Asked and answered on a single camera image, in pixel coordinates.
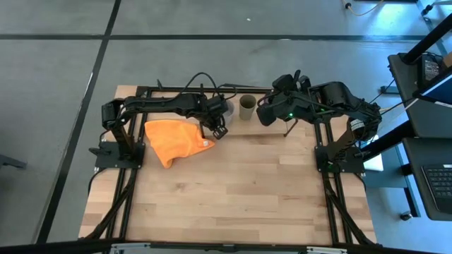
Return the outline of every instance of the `gray floor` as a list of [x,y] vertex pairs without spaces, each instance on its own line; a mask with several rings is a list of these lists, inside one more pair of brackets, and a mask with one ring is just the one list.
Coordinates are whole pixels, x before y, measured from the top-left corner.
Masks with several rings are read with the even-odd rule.
[[[102,34],[113,3],[2,1],[0,33]],[[373,5],[353,1],[356,12]],[[449,7],[441,7],[429,17],[437,23],[448,13]],[[173,35],[425,35],[428,31],[415,4],[384,4],[367,16],[354,17],[343,10],[340,0],[283,4],[275,0],[123,0],[113,29],[114,34]],[[163,85],[182,86],[194,73],[205,71],[217,83],[270,86],[279,75],[299,68],[314,84],[343,81],[354,95],[372,99],[380,86],[392,80],[386,57],[406,52],[415,43],[110,41],[49,240],[77,238],[95,161],[88,148],[97,145],[102,130],[100,105],[113,97],[117,85],[155,85],[159,78]],[[444,44],[452,49],[448,40]],[[25,171],[10,167],[0,171],[2,246],[32,241],[99,45],[99,41],[0,41],[0,154],[28,162]],[[396,96],[382,96],[378,103],[390,107],[399,101]],[[399,113],[385,115],[381,133],[403,121],[404,115],[392,120]],[[425,213],[409,222],[396,219],[408,207],[403,192],[369,189],[367,194],[379,243],[443,253],[452,249],[446,238],[434,234],[450,236],[447,223],[430,221]]]

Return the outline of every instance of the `wooden tabletop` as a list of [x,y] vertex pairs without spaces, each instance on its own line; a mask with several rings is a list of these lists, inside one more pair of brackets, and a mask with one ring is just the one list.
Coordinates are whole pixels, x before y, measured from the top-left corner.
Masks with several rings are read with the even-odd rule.
[[[116,97],[135,95],[136,86],[119,86]],[[173,97],[176,93],[153,93]],[[232,101],[237,105],[238,94]],[[176,114],[149,114],[153,119],[185,119]],[[339,138],[347,118],[331,121]],[[262,126],[236,116],[230,132],[215,146],[164,169],[145,138],[143,167],[138,170],[127,229],[128,240],[196,243],[274,243],[329,245],[331,235],[321,175],[316,170],[314,127],[300,121],[286,137],[284,122]],[[118,169],[93,181],[79,236],[86,236],[111,207]],[[362,182],[341,174],[347,210],[375,241]],[[336,212],[343,242],[340,215]],[[119,212],[114,236],[119,234]]]

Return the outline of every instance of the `orange towel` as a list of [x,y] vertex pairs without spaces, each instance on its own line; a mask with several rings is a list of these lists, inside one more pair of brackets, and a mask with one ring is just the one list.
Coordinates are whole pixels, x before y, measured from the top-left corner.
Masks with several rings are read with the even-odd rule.
[[144,128],[150,145],[166,169],[171,167],[174,158],[194,155],[215,144],[202,137],[196,124],[185,121],[149,121]]

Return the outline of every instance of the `black desk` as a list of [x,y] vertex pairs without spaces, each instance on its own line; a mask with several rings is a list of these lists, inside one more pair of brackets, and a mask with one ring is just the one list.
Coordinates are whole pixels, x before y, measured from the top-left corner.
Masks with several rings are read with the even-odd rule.
[[435,138],[403,138],[410,168],[415,177],[427,216],[433,220],[452,221],[452,214],[436,209],[429,186],[421,167],[428,164],[450,164],[452,162],[452,140]]
[[[398,55],[388,57],[389,68],[400,91],[402,100],[412,98],[417,89],[417,67],[402,62]],[[452,108],[423,100],[416,101],[407,109],[408,121],[364,147],[364,158],[371,159],[402,141],[402,138],[450,138],[452,139]]]

